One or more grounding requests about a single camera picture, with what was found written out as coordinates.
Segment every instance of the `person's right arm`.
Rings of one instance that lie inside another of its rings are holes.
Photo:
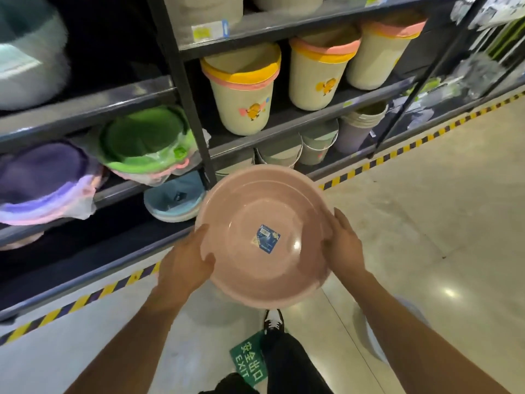
[[[364,266],[361,241],[337,208],[323,253],[366,316],[407,394],[509,394],[401,305]]]

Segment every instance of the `polished floor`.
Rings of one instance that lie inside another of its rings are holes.
[[[513,394],[525,393],[524,109],[520,98],[325,192],[362,239],[366,266],[378,280],[417,304],[437,332]],[[142,279],[0,347],[0,391],[63,393],[154,284],[155,277]],[[283,314],[334,393],[403,393],[371,352],[363,315],[334,276]],[[212,389],[234,369],[228,351],[259,330],[261,318],[206,284],[175,320],[150,393]],[[0,326],[0,335],[11,329]],[[265,392],[265,382],[258,388]]]

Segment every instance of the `yellow and black striped tape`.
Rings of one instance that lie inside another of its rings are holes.
[[[347,173],[344,173],[344,174],[342,174],[342,175],[340,175],[338,177],[332,178],[330,181],[325,182],[322,185],[319,185],[319,188],[321,190],[323,190],[323,191],[326,191],[327,189],[333,188],[334,186],[336,186],[336,185],[338,185],[338,184],[340,184],[342,182],[345,182],[347,179],[355,177],[356,175],[361,174],[363,171],[369,170],[372,167],[376,167],[376,166],[378,166],[380,164],[383,164],[384,162],[386,162],[386,161],[388,161],[390,159],[397,158],[399,155],[401,155],[403,153],[406,153],[406,152],[410,151],[411,149],[417,148],[418,146],[421,146],[424,143],[427,143],[428,141],[433,140],[434,138],[440,137],[441,135],[443,135],[445,133],[448,133],[450,130],[455,129],[456,127],[458,127],[458,126],[460,126],[462,124],[465,124],[466,122],[472,120],[473,118],[479,117],[482,114],[485,114],[485,113],[488,113],[490,111],[496,110],[497,108],[500,108],[503,105],[511,103],[512,101],[515,101],[516,99],[518,99],[518,98],[520,98],[520,97],[522,97],[524,95],[525,95],[525,91],[520,92],[520,93],[514,95],[511,98],[505,99],[502,102],[498,102],[497,104],[495,104],[493,106],[488,106],[488,107],[483,108],[483,109],[481,109],[481,110],[479,110],[477,112],[472,112],[468,116],[465,116],[464,118],[460,118],[460,119],[456,120],[454,123],[451,123],[449,125],[446,125],[445,127],[440,128],[439,130],[437,130],[433,134],[429,134],[426,137],[419,138],[419,139],[415,140],[414,142],[412,142],[409,145],[405,145],[403,147],[400,147],[396,151],[391,151],[390,153],[387,153],[384,156],[380,156],[378,158],[375,158],[375,159],[371,160],[370,162],[364,163],[363,165],[357,167],[356,169],[350,170]]]
[[[340,175],[336,178],[333,178],[329,182],[326,182],[323,185],[320,185],[319,187],[322,190],[327,190],[328,188],[332,188],[336,186],[337,184],[340,184],[341,182],[346,181],[349,178],[352,178],[358,174],[361,174],[363,171],[369,170],[372,167],[376,167],[392,158],[396,158],[397,156],[410,151],[410,149],[414,149],[428,141],[433,140],[436,137],[439,137],[450,130],[453,130],[459,125],[462,125],[469,120],[472,120],[473,118],[476,118],[478,116],[481,116],[482,114],[485,114],[487,112],[493,111],[497,108],[502,107],[502,105],[506,105],[520,97],[525,95],[525,91],[520,92],[519,94],[516,94],[515,96],[504,100],[503,102],[498,102],[496,105],[489,106],[487,108],[483,108],[478,112],[472,112],[470,115],[460,118],[459,120],[456,120],[454,123],[449,124],[448,126],[445,126],[439,130],[437,130],[434,134],[429,134],[424,138],[417,139],[415,142],[412,142],[410,145],[405,145],[401,148],[399,148],[397,151],[392,151],[389,154],[386,154],[384,156],[381,156],[379,158],[376,158],[370,162],[365,163],[364,165],[361,165],[357,167],[356,169],[353,169],[347,173],[344,173],[343,175]],[[0,337],[0,346],[3,346],[4,344],[11,343],[15,341],[16,339],[21,338],[23,335],[27,335],[29,332],[32,332],[40,327],[43,327],[50,322],[63,317],[66,314],[71,314],[72,312],[75,312],[82,307],[85,307],[88,304],[91,304],[95,302],[96,300],[101,299],[102,297],[106,297],[108,294],[111,294],[117,290],[122,289],[123,287],[129,286],[137,282],[139,279],[146,278],[147,276],[150,276],[156,272],[159,271],[160,262],[150,265],[149,267],[144,268],[143,270],[135,271],[133,274],[128,276],[127,278],[121,279],[118,282],[114,282],[112,284],[104,286],[102,289],[95,291],[89,295],[85,295],[80,297],[75,302],[69,303],[68,305],[65,305],[61,308],[58,308],[54,311],[49,312],[47,315],[44,315],[41,318],[35,319],[25,325],[22,325],[18,328],[16,328],[14,331],[10,331],[9,333],[4,334]]]

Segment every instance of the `shoe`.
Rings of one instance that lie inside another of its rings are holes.
[[[285,320],[282,317],[281,310],[268,309],[264,317],[264,334],[271,331],[285,332]]]

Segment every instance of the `cartoon print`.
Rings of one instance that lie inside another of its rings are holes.
[[[240,108],[239,113],[241,116],[248,116],[253,121],[259,117],[260,112],[266,112],[265,106],[268,102],[270,102],[270,97],[266,98],[262,103],[254,103],[248,109]]]
[[[326,83],[323,83],[323,82],[317,83],[316,91],[322,91],[323,97],[324,97],[326,94],[328,94],[329,92],[333,90],[336,83],[337,83],[336,79],[330,79]]]

